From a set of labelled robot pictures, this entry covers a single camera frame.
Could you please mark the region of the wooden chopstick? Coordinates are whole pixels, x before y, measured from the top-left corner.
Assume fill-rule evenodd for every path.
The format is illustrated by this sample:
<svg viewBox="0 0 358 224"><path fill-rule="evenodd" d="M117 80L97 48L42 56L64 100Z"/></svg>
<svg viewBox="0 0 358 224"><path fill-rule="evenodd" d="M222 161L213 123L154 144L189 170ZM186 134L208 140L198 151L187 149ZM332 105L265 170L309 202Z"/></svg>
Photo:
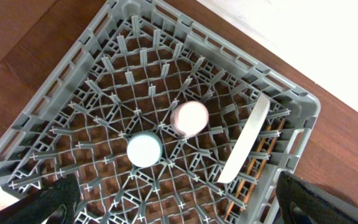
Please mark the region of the wooden chopstick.
<svg viewBox="0 0 358 224"><path fill-rule="evenodd" d="M256 159L266 159L266 162L263 163L263 169L265 167L265 165L267 164L267 162L269 161L270 158L270 154L273 151L273 148L275 146L275 143L277 142L277 139L280 136L280 131L282 130L284 124L285 124L285 118L276 118L272 121L272 124L268 124L266 128L264 128L262 130L262 132L260 133L260 136L258 136L257 140L259 138L269 138L269 140L266 141L266 145L264 146L264 149L267 150L267 152L263 153L263 152L251 152L251 158L256 158ZM256 184L256 186L258 186L259 184L259 180L255 180L255 182L253 182L254 184Z"/></svg>
<svg viewBox="0 0 358 224"><path fill-rule="evenodd" d="M269 140L269 138L259 138L257 140L256 149L251 150L251 152L267 152L267 150L264 149L267 140ZM247 159L246 166L243 168L243 171L241 171L240 174L245 174L247 176L253 177L255 180L258 180L262 172L264 162L266 162L266 159ZM245 180L240 177L238 178L238 181L239 183L234 188L236 190L234 192L234 198L246 204L249 201L256 184L251 183L249 180ZM225 212L224 220L232 223L232 218L234 217L233 215L235 213L238 213L238 211L236 210L243 211L240 206L236 205L234 202L230 202Z"/></svg>

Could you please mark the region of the pink plastic cup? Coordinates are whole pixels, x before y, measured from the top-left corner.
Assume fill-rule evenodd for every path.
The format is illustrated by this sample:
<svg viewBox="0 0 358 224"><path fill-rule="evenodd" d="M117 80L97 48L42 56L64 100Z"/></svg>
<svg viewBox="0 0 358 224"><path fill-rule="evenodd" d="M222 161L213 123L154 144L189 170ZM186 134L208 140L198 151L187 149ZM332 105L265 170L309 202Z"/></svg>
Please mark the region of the pink plastic cup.
<svg viewBox="0 0 358 224"><path fill-rule="evenodd" d="M173 130L185 138L196 136L206 127L208 121L208 109L198 101L188 101L177 106L170 116Z"/></svg>

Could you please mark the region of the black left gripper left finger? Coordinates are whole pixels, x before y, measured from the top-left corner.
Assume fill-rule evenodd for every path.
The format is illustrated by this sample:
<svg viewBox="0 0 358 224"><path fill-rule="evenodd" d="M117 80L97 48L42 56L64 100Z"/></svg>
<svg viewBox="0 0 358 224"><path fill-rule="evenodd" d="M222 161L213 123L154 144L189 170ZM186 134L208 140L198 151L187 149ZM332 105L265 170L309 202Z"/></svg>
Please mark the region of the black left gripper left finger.
<svg viewBox="0 0 358 224"><path fill-rule="evenodd" d="M68 174L0 211L0 223L73 223L80 202L74 174Z"/></svg>

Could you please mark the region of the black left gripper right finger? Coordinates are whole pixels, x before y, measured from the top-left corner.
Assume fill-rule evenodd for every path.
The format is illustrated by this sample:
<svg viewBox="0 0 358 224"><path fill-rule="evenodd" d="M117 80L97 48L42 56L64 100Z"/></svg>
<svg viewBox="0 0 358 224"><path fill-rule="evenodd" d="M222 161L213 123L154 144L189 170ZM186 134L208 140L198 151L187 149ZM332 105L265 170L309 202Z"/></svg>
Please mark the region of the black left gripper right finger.
<svg viewBox="0 0 358 224"><path fill-rule="evenodd" d="M280 173L275 193L278 223L358 223L358 208L287 171Z"/></svg>

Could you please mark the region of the grey round plate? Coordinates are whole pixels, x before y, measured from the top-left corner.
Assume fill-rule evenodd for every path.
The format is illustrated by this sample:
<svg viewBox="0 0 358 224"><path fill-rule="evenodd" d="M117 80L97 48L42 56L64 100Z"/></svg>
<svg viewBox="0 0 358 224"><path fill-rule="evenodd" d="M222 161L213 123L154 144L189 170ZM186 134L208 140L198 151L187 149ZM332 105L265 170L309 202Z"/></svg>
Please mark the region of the grey round plate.
<svg viewBox="0 0 358 224"><path fill-rule="evenodd" d="M246 121L233 150L230 153L225 166L218 178L219 183L228 184L236 178L236 175L244 165L252 146L264 124L270 108L270 100L265 94L261 94Z"/></svg>

